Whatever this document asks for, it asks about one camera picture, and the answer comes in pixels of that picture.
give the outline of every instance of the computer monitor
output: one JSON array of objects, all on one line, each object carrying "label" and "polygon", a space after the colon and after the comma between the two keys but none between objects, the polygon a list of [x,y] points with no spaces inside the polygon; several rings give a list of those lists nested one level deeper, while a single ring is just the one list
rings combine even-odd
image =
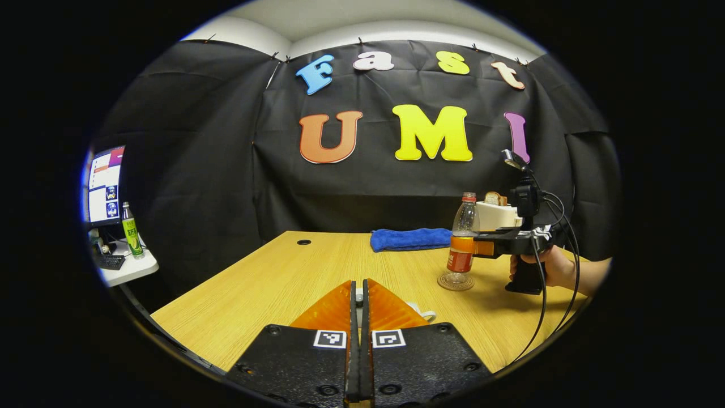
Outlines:
[{"label": "computer monitor", "polygon": [[94,155],[88,169],[88,194],[85,197],[88,222],[91,228],[121,222],[119,200],[121,160],[125,146],[103,150]]}]

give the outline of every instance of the yellow letter m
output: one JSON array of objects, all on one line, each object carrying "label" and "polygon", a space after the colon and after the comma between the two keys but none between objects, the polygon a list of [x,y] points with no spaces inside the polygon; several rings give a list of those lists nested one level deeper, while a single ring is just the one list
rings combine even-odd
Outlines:
[{"label": "yellow letter m", "polygon": [[436,158],[443,139],[446,147],[441,157],[452,161],[471,161],[473,153],[468,149],[465,138],[466,112],[461,107],[446,106],[438,114],[436,124],[432,124],[417,105],[397,105],[393,113],[400,118],[400,149],[395,152],[398,160],[418,160],[423,155],[415,146],[418,137],[420,145],[430,159]]}]

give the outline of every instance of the wooden table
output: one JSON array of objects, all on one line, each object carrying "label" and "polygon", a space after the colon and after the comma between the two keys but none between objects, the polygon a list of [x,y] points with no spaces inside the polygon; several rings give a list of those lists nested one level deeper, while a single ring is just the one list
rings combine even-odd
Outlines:
[{"label": "wooden table", "polygon": [[[374,253],[370,234],[285,232],[152,318],[185,347],[229,370],[265,325],[289,325],[337,285],[372,278],[421,311],[434,310],[435,323],[453,323],[484,364],[498,371],[534,334],[542,297],[504,289],[509,256],[475,258],[473,288],[445,290],[436,279],[446,271],[447,257],[448,248]],[[551,334],[571,295],[561,287],[547,289],[547,313],[529,350]],[[585,298],[577,295],[570,315]]]}]

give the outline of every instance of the black fabric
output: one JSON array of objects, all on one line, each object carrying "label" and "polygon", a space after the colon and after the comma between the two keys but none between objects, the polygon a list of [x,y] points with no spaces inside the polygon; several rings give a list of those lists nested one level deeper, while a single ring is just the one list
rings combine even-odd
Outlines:
[{"label": "black fabric", "polygon": [[[356,72],[352,64],[362,52],[393,56],[392,70]],[[457,52],[471,71],[446,73],[438,51]],[[295,73],[313,60],[331,54],[332,82],[312,95]],[[505,83],[492,62],[502,61],[517,72],[526,88]],[[445,161],[439,154],[417,161],[395,158],[400,148],[396,105],[417,105],[435,123],[444,106],[466,110],[469,162]],[[326,114],[322,145],[335,147],[346,110],[362,112],[355,151],[345,160],[314,164],[300,154],[299,120]],[[571,162],[564,129],[545,90],[515,61],[463,46],[426,41],[381,41],[353,44],[307,54],[281,64],[262,96],[254,136],[255,197],[264,241],[288,229],[327,232],[369,232],[450,228],[460,197],[473,191],[508,195],[521,172],[506,166],[501,150],[512,147],[504,113],[526,119],[526,145],[531,167],[541,185],[572,206]],[[542,210],[537,221],[554,221]]]},{"label": "black fabric", "polygon": [[609,125],[592,98],[554,57],[544,54],[531,61],[527,68],[546,90],[564,132],[609,132]]},{"label": "black fabric", "polygon": [[548,54],[528,69],[546,90],[565,129],[576,186],[571,223],[579,251],[591,261],[613,255],[619,231],[622,187],[609,126],[579,82]]},{"label": "black fabric", "polygon": [[607,134],[566,135],[574,173],[571,224],[579,251],[590,261],[613,255],[621,215],[621,175],[611,138]]},{"label": "black fabric", "polygon": [[236,44],[179,42],[129,86],[94,142],[126,145],[120,198],[175,297],[260,246],[252,129],[277,64]]}]

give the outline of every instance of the white wall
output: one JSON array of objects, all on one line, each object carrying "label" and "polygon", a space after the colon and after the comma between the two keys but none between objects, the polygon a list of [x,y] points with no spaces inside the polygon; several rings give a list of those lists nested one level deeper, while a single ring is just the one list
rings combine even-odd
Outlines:
[{"label": "white wall", "polygon": [[284,60],[285,54],[289,54],[291,46],[290,40],[264,25],[236,17],[217,17],[182,40],[206,40],[211,36],[214,36],[212,40],[248,46],[268,55],[279,52],[277,58],[280,60]]},{"label": "white wall", "polygon": [[428,21],[392,20],[350,25],[315,34],[293,43],[289,50],[289,56],[297,57],[319,49],[354,44],[358,42],[357,37],[360,37],[363,42],[419,40],[462,46],[471,46],[475,43],[478,49],[493,52],[512,60],[519,58],[522,62],[524,60],[533,61],[545,53],[543,49],[539,49],[537,54],[501,38],[467,28],[455,27],[454,25],[430,23]]},{"label": "white wall", "polygon": [[529,51],[501,38],[489,34],[460,28],[443,23],[427,21],[391,20],[374,23],[361,23],[343,28],[336,28],[315,34],[292,43],[287,38],[263,25],[237,17],[218,17],[198,28],[183,40],[208,39],[248,46],[251,49],[272,55],[275,52],[278,60],[285,60],[285,55],[298,57],[320,49],[357,43],[357,37],[363,41],[384,40],[419,40],[437,41],[448,44],[471,46],[493,52],[503,57],[522,62],[533,61],[543,55],[545,50],[533,45]]}]

